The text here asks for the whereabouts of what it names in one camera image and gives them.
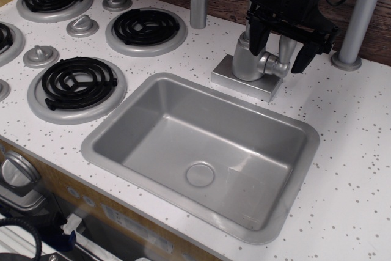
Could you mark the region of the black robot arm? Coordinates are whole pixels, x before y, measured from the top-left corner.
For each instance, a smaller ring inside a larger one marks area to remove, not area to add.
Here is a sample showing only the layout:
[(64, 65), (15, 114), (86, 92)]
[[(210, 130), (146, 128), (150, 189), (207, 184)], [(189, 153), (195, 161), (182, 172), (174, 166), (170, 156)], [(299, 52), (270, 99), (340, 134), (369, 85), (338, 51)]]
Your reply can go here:
[(302, 73), (317, 54), (329, 53), (340, 29), (319, 10), (319, 0), (250, 0), (250, 52), (265, 47), (271, 31), (303, 44), (292, 73)]

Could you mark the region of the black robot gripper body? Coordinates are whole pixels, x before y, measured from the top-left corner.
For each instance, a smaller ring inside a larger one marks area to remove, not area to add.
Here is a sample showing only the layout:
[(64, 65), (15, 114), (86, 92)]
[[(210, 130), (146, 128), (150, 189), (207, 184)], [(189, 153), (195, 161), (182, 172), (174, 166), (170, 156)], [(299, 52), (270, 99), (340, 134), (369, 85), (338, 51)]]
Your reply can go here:
[(271, 31), (300, 43), (316, 43), (318, 51), (329, 51), (339, 27), (319, 11), (319, 0), (250, 0), (247, 19), (258, 18)]

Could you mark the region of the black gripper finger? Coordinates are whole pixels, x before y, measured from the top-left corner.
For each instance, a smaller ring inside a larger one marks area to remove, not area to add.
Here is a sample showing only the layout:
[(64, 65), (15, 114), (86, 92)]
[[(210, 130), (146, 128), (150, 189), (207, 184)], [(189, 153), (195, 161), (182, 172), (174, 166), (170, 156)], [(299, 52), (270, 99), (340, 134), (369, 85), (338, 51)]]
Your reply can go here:
[(294, 74), (303, 73), (317, 54), (317, 51), (318, 45), (316, 43), (305, 43), (296, 56), (291, 72)]
[(254, 56), (258, 56), (266, 46), (271, 28), (260, 19), (253, 18), (250, 22), (249, 49)]

